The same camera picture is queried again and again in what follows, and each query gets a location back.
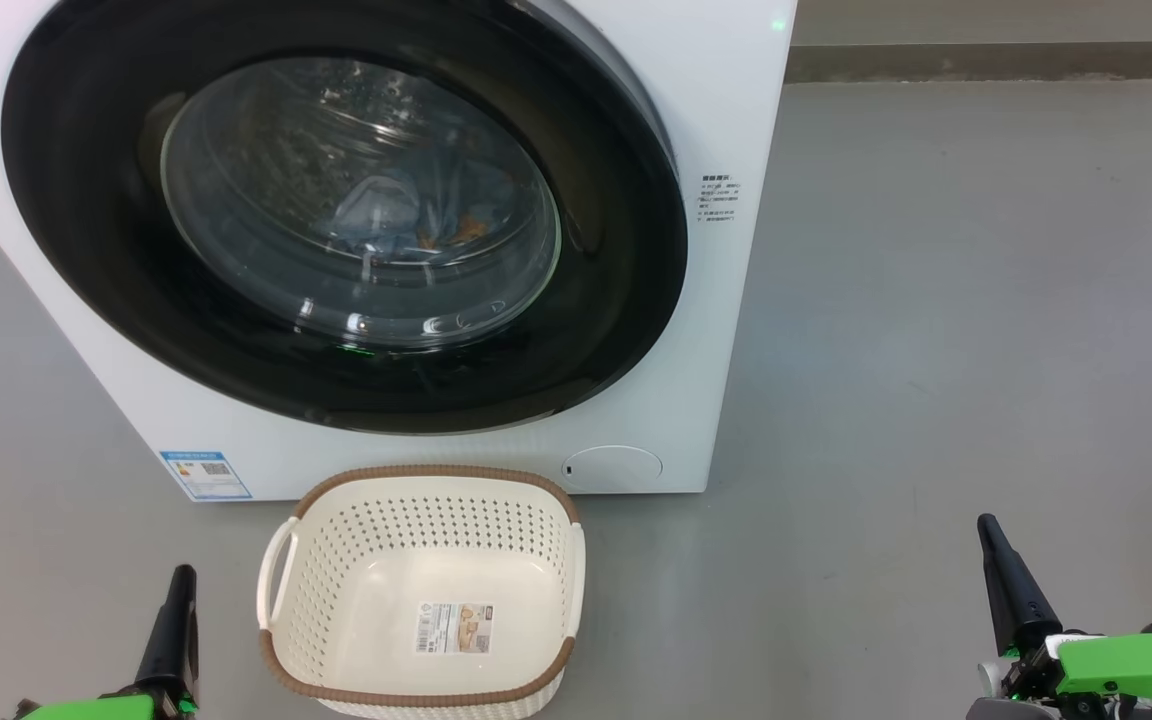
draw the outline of front-loading washing machine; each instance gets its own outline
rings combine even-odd
[[[699,492],[793,18],[0,0],[0,245],[195,500]]]

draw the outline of white plastic basket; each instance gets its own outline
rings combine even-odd
[[[584,591],[585,536],[556,484],[374,468],[296,506],[265,550],[256,615],[279,682],[338,712],[515,720],[558,691]]]

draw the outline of laundry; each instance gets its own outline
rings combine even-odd
[[[419,147],[363,179],[319,222],[336,250],[429,260],[505,227],[515,200],[505,170],[450,147]]]

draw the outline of gray floor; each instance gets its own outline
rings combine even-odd
[[[1152,620],[1152,83],[786,92],[712,486],[582,498],[545,719],[961,717],[1005,522],[1071,626]],[[334,717],[256,647],[287,505],[195,506],[0,255],[0,715],[119,688],[200,571],[205,717]]]

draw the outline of brown baseboard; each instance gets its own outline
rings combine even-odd
[[[791,46],[786,83],[1152,79],[1152,41]]]

